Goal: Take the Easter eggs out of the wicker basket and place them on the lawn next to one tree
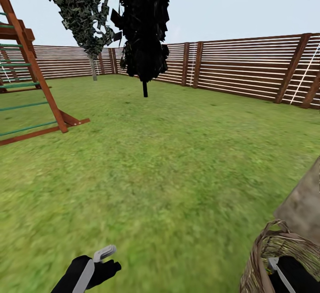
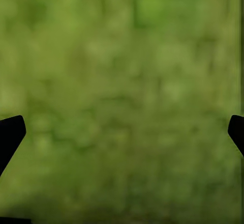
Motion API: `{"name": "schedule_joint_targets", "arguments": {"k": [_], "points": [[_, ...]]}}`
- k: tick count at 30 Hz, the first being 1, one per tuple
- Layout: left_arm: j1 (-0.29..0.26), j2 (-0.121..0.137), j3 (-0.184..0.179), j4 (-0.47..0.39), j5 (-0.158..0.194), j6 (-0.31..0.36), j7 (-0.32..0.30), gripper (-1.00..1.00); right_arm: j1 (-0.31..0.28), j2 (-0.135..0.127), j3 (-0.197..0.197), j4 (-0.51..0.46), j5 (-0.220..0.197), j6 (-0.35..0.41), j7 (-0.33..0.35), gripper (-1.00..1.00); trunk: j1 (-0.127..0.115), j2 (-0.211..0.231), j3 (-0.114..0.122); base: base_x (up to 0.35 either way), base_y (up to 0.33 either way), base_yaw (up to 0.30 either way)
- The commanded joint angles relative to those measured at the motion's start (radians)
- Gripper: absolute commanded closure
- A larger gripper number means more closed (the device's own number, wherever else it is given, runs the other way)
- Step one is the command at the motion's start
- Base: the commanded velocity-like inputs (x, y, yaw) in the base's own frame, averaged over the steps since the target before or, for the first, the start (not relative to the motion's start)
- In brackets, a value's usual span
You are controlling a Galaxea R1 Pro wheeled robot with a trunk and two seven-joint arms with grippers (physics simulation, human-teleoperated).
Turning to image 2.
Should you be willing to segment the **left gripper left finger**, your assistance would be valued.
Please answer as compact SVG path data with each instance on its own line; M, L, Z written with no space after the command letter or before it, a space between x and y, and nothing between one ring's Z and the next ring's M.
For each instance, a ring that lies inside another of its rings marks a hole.
M22 115L0 121L0 176L26 135Z

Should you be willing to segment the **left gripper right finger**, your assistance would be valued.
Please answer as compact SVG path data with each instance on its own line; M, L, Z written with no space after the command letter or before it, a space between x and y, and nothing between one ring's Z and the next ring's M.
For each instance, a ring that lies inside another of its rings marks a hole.
M228 134L244 156L244 117L232 115Z

